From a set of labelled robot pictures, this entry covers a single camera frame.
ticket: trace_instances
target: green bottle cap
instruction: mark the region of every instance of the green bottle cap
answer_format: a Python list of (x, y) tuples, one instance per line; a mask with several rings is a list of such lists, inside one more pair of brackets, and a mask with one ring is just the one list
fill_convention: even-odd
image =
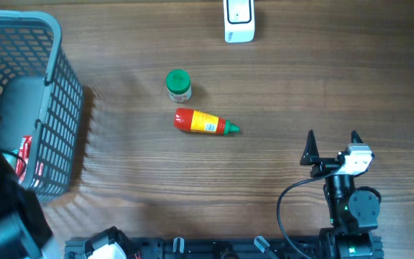
[(191, 86), (190, 75), (184, 70), (176, 69), (167, 75), (165, 83), (172, 94), (184, 94)]
[(229, 120), (226, 121), (224, 125), (224, 134), (227, 135), (230, 132), (239, 132), (241, 128), (237, 127), (236, 125), (230, 123)]

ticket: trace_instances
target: plastic basket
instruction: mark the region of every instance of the plastic basket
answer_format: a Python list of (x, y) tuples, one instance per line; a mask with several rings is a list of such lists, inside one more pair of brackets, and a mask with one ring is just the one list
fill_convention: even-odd
[(0, 148), (32, 136), (20, 184), (40, 201), (68, 190), (84, 100), (61, 40), (49, 14), (0, 11)]

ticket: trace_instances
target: yellow label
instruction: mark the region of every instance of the yellow label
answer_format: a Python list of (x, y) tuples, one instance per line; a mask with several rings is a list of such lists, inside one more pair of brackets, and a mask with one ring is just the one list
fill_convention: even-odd
[(219, 124), (219, 118), (214, 115), (194, 111), (193, 121), (191, 121), (191, 130), (199, 132), (215, 133)]

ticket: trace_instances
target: green nozzle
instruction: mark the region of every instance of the green nozzle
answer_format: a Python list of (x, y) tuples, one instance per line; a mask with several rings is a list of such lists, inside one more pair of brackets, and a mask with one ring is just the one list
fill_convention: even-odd
[(230, 132), (239, 132), (241, 128), (237, 127), (236, 125), (226, 121), (226, 125), (224, 125), (224, 134), (227, 135)]

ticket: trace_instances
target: jar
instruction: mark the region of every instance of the jar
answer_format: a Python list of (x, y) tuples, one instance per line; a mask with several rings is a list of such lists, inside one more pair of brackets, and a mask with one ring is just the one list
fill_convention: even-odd
[(167, 75), (165, 83), (172, 101), (182, 103), (191, 97), (191, 80), (186, 71), (173, 70)]

